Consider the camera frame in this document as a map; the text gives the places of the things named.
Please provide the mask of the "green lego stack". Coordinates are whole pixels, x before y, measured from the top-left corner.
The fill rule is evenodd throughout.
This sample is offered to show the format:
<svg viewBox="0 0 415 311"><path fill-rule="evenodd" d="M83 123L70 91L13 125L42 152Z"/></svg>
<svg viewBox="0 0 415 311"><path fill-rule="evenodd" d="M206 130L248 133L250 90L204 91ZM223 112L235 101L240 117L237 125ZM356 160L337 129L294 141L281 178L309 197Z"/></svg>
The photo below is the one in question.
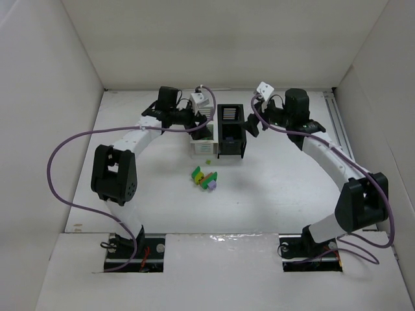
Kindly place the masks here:
<svg viewBox="0 0 415 311"><path fill-rule="evenodd" d="M196 167L191 174L191 178L194 181L195 185L200 186L203 190L209 190L208 183L212 180L215 180L217 182L217 177L217 172L210 172L209 174L204 174L201 171L200 167Z"/></svg>

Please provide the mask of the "purple lego brick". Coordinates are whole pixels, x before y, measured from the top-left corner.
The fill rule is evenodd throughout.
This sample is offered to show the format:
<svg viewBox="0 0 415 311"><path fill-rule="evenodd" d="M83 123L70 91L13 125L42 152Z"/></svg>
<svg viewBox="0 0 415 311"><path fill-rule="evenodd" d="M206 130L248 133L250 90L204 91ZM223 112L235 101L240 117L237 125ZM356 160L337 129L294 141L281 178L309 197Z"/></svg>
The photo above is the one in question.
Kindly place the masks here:
<svg viewBox="0 0 415 311"><path fill-rule="evenodd" d="M207 188L209 190L215 190L217 187L217 182L215 180L212 180L208 183Z"/></svg>

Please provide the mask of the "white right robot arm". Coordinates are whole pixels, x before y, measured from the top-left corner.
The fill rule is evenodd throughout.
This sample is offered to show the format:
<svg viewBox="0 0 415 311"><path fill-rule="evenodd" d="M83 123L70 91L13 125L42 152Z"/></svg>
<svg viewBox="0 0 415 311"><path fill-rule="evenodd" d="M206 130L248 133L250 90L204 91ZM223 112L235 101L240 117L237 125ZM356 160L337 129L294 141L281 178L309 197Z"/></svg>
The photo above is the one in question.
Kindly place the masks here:
<svg viewBox="0 0 415 311"><path fill-rule="evenodd" d="M310 117L309 96L303 89L291 88L276 107L274 88L262 82L251 100L252 114L243 128L254 137L258 126L264 130L285 133L298 149L314 159L333 180L340 196L332 214L303 229L301 242L308 248L343 235L355 235L357 230L379 222L390 222L393 244L395 227L388 201L388 180L382 173L373 174L356 164L330 138L326 129Z"/></svg>

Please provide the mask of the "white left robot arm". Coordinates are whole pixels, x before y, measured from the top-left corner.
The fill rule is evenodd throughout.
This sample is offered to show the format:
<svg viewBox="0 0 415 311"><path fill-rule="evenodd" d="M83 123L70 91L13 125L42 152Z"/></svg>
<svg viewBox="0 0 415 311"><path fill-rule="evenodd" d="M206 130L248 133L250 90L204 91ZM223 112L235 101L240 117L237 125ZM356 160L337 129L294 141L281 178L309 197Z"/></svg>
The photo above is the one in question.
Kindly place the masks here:
<svg viewBox="0 0 415 311"><path fill-rule="evenodd" d="M101 144L95 149L91 189L122 226L124 232L117 237L130 248L141 246L145 239L137 206L132 203L138 188L136 160L165 132L187 133L196 139L211 135L208 124L215 116L217 101L203 94L203 89L197 87L186 107L179 108L179 90L160 87L157 99L143 111L132 130L114 144Z"/></svg>

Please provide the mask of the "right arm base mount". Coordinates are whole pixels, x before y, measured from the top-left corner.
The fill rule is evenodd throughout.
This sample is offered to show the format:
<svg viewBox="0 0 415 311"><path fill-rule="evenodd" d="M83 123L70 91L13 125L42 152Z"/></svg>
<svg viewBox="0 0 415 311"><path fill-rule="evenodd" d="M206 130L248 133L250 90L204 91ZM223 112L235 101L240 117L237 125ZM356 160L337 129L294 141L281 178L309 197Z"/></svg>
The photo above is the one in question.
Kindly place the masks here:
<svg viewBox="0 0 415 311"><path fill-rule="evenodd" d="M280 234L278 255L284 272L342 272L335 239L316 243L308 229L300 234Z"/></svg>

